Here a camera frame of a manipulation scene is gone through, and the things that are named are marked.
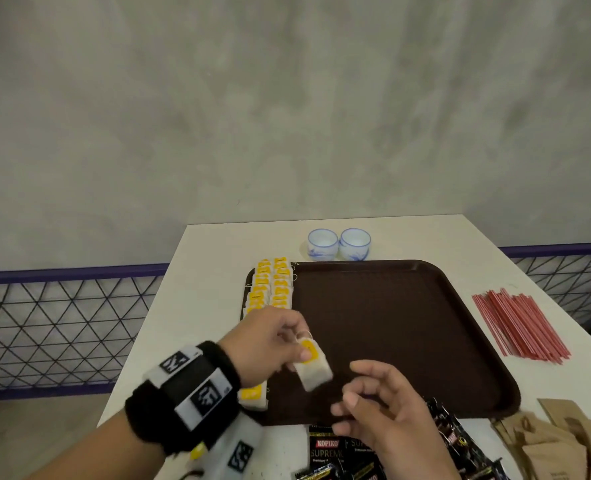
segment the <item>kopiko logo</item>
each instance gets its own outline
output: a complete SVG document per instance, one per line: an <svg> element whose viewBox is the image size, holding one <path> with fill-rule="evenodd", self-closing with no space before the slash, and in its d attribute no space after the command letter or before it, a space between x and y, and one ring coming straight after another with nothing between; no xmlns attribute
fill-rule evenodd
<svg viewBox="0 0 591 480"><path fill-rule="evenodd" d="M339 440L317 440L315 442L316 448L337 448Z"/></svg>

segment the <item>tabletop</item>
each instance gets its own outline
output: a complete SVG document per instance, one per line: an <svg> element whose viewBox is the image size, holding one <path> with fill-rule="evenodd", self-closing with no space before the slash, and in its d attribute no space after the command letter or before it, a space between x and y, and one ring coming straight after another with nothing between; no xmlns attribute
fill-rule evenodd
<svg viewBox="0 0 591 480"><path fill-rule="evenodd" d="M563 365L501 357L520 388L521 408L546 419L537 398L572 399L591 418L591 336L467 218L451 215L187 226L100 423L123 407L153 365L184 344L219 340L234 327L245 278L255 263L275 256L308 261L307 234L320 227L338 235L350 227L368 231L372 238L369 260L419 259L438 266L498 354L471 296L502 287L512 294L531 295L572 357ZM488 457L504 458L513 480L521 478L489 420L467 419L462 424ZM304 426L268 427L246 478L290 479L292 472L306 467L307 455ZM157 479L177 480L186 463L183 455L167 460Z"/></svg>

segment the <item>cup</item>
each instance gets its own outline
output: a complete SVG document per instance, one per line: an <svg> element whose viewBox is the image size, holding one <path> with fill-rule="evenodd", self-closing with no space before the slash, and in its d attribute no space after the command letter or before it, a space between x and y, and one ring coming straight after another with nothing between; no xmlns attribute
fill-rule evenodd
<svg viewBox="0 0 591 480"><path fill-rule="evenodd" d="M364 261L369 255L371 236L365 230L352 227L339 236L339 254L349 261Z"/></svg>
<svg viewBox="0 0 591 480"><path fill-rule="evenodd" d="M313 261L333 261L338 253L338 235L330 229L314 229L307 245L307 254Z"/></svg>

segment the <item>gray wall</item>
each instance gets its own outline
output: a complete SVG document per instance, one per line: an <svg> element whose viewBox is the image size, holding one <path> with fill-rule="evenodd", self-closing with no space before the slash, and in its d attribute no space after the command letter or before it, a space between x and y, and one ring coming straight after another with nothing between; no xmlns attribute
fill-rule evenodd
<svg viewBox="0 0 591 480"><path fill-rule="evenodd" d="M0 0L0 269L454 212L591 241L591 0Z"/></svg>

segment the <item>brown tray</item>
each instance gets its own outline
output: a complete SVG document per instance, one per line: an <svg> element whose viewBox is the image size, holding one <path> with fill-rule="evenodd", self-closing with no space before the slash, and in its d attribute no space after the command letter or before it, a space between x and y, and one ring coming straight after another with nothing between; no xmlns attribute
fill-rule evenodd
<svg viewBox="0 0 591 480"><path fill-rule="evenodd" d="M395 365L423 396L459 418L515 413L520 391L477 322L436 266L419 260L294 264L293 309L305 317L333 370L311 393L296 374L269 379L264 426L332 424L332 403L355 374L351 360ZM247 276L243 304L253 271Z"/></svg>

